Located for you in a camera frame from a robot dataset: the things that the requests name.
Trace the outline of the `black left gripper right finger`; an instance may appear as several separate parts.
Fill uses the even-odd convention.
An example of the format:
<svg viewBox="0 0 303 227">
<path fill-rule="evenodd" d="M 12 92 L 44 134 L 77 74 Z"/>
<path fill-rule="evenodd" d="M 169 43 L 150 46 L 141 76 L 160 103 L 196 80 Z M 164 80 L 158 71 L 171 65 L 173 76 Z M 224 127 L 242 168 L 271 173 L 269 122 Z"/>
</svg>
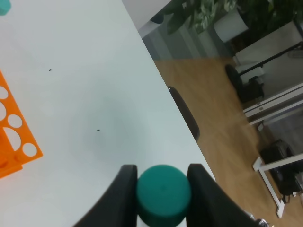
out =
<svg viewBox="0 0 303 227">
<path fill-rule="evenodd" d="M 201 164 L 190 164 L 187 171 L 192 199 L 186 215 L 188 227 L 257 227 L 220 188 Z"/>
</svg>

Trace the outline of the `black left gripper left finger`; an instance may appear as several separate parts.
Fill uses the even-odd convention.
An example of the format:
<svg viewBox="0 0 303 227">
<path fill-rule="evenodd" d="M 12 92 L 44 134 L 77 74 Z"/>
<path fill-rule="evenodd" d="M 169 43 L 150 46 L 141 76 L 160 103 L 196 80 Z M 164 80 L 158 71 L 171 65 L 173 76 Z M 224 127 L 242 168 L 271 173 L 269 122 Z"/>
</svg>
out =
<svg viewBox="0 0 303 227">
<path fill-rule="evenodd" d="M 137 225 L 136 165 L 121 166 L 111 185 L 76 227 L 135 227 Z"/>
</svg>

